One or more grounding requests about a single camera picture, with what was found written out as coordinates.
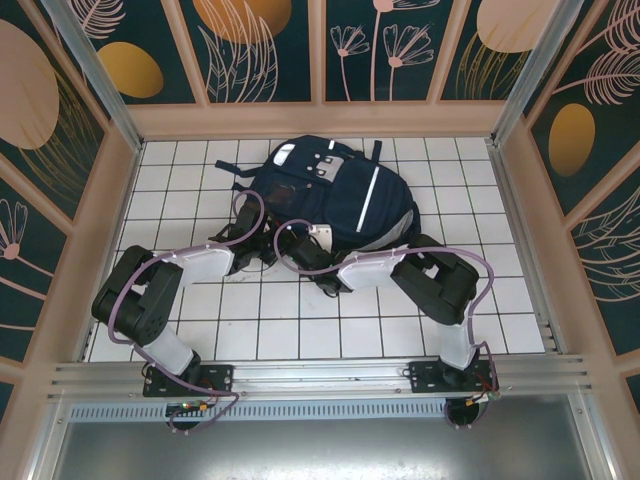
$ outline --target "backpack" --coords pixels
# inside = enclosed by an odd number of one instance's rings
[[[372,158],[326,138],[305,135],[280,144],[264,165],[242,171],[218,160],[216,167],[253,177],[274,219],[301,218],[331,229],[332,252],[392,248],[420,233],[420,212],[407,183],[379,165],[382,142]],[[233,189],[246,190],[238,183]]]

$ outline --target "backpack strap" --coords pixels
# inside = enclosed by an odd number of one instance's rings
[[[378,163],[380,161],[380,152],[382,151],[382,142],[376,140],[373,142],[373,152],[371,152],[371,161]]]
[[[329,141],[329,150],[333,150],[338,155],[342,155],[345,157],[357,157],[358,154],[364,155],[359,150],[354,150],[353,148],[345,145],[344,143],[336,142],[335,140]]]
[[[251,178],[251,177],[255,177],[258,174],[262,166],[250,168],[249,170],[241,170],[232,163],[218,160],[216,161],[216,168],[219,168],[220,170],[224,170],[225,172],[233,173],[239,176],[240,178]]]
[[[231,190],[233,190],[234,192],[244,192],[245,190],[249,190],[249,187],[240,185],[238,182],[233,182],[233,185],[231,186]]]

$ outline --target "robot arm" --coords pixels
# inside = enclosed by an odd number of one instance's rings
[[[220,243],[240,238],[255,225],[259,213],[255,203],[247,202],[236,223],[211,238],[212,243],[206,249],[176,253],[152,265],[136,281],[136,284],[146,286],[144,292],[127,292],[117,312],[115,330],[139,345],[172,374],[190,384],[197,384],[200,357],[167,327],[175,295],[179,288],[192,283],[231,275],[248,265],[254,257],[269,265],[275,263],[274,225],[268,218],[263,219],[264,225],[246,241],[232,247]],[[310,276],[330,296],[361,288],[394,284],[400,287],[425,315],[437,323],[440,360],[445,368],[463,374],[478,358],[478,349],[469,337],[464,312],[476,295],[479,276],[457,255],[404,255],[396,254],[396,249],[393,249],[376,252],[375,255],[354,252],[336,256],[323,250],[308,235],[289,235],[283,246],[286,254],[305,270],[346,262],[345,266],[332,273]],[[442,246],[432,238],[420,235],[408,247]],[[358,257],[356,261],[347,262],[355,257]],[[142,247],[127,249],[94,300],[92,314],[95,318],[108,323],[115,299],[134,272],[151,258],[153,253]]]
[[[427,235],[419,235],[406,248],[442,247]],[[452,253],[395,254],[396,249],[367,255],[353,252],[340,262],[347,265],[335,273],[311,279],[329,296],[373,287],[400,287],[420,311],[436,322],[440,359],[464,371],[476,357],[469,336],[465,309],[476,296],[479,275],[475,268]],[[305,270],[321,269],[335,261],[312,237],[295,242],[288,252]]]

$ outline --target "dark teal wallpaper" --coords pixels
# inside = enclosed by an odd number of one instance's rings
[[[613,348],[640,348],[640,169],[571,233]]]
[[[627,377],[627,386],[631,392],[633,402],[636,404],[638,414],[640,414],[640,374]]]
[[[212,103],[311,101],[307,0],[180,0]]]
[[[13,385],[10,383],[0,382],[0,425],[2,425],[2,417],[9,405],[9,398],[11,398],[11,392],[13,391]]]
[[[126,104],[195,102],[160,0],[69,0],[69,5]]]
[[[551,62],[551,65],[549,65],[549,67],[547,68],[547,70],[546,70],[545,74],[543,75],[543,77],[540,79],[540,83],[538,84],[538,87],[536,88],[536,90],[533,92],[533,95],[531,95],[531,98],[527,102],[527,105],[524,107],[524,115],[525,115],[525,117],[529,115],[529,112],[531,111],[533,106],[536,104],[536,101],[538,100],[538,97],[540,97],[540,93],[542,93],[543,88],[546,86],[547,79],[549,78],[551,73],[558,66],[558,63],[560,62],[560,59],[564,55],[564,52],[567,50],[567,47],[569,46],[569,44],[573,40],[573,37],[575,36],[576,32],[580,28],[580,25],[582,24],[582,21],[584,20],[584,17],[587,15],[587,13],[589,13],[589,10],[593,6],[593,1],[594,0],[584,0],[584,3],[582,4],[582,7],[580,8],[580,12],[578,13],[578,16],[576,17],[575,21],[573,22],[573,25],[571,26],[571,29],[567,33],[567,36],[564,38],[564,41],[562,42],[562,45],[560,45],[560,48],[558,49],[558,52],[556,53],[555,58]]]
[[[439,0],[328,0],[326,100],[425,100],[450,11]]]
[[[0,45],[0,155],[73,218],[104,131],[16,0]]]
[[[442,100],[505,100],[555,0],[472,0]]]
[[[24,359],[65,241],[0,180],[0,356]]]
[[[640,11],[609,2],[532,126],[565,214],[640,140]]]
[[[100,108],[102,109],[102,113],[105,114],[107,119],[111,120],[111,115],[109,114],[109,112],[105,108],[104,104],[102,103],[102,100],[100,100],[100,97],[98,96],[98,94],[96,93],[95,89],[93,88],[93,85],[91,85],[91,82],[89,82],[87,77],[84,75],[84,72],[82,71],[82,67],[80,66],[80,64],[78,63],[76,58],[73,56],[73,53],[71,53],[71,50],[69,50],[69,47],[67,46],[66,42],[64,42],[62,40],[62,38],[60,37],[60,34],[56,30],[56,28],[53,26],[53,22],[51,21],[51,17],[49,17],[49,14],[47,13],[46,8],[44,8],[44,5],[42,5],[41,0],[37,0],[35,2],[35,4],[38,7],[38,9],[40,10],[40,13],[42,14],[42,17],[45,19],[45,21],[49,25],[49,28],[58,37],[58,43],[60,43],[62,45],[62,48],[64,49],[65,53],[67,54],[67,57],[69,57],[69,60],[71,60],[71,63],[73,63],[73,65],[76,67],[76,70],[82,75],[82,78],[84,79],[85,84],[87,85],[87,87],[89,87],[89,90],[91,90],[91,93],[92,93],[93,97],[98,101],[98,105],[100,105]]]

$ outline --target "white tile floor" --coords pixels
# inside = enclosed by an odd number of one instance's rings
[[[366,154],[373,148],[373,139],[336,140]],[[495,268],[495,285],[474,321],[478,341],[487,340],[495,353],[544,352],[484,140],[382,140],[381,162],[411,186],[424,233],[481,254]],[[230,219],[233,182],[246,180],[216,169],[215,161],[251,168],[281,142],[148,143],[116,259],[130,245],[170,250],[219,232]],[[482,278],[478,288],[485,283]],[[282,265],[263,269],[258,261],[224,281],[183,289],[170,320],[205,360],[409,357],[439,349],[435,324],[398,288],[330,299]],[[93,330],[87,359],[132,358],[129,348],[109,342],[103,325]]]

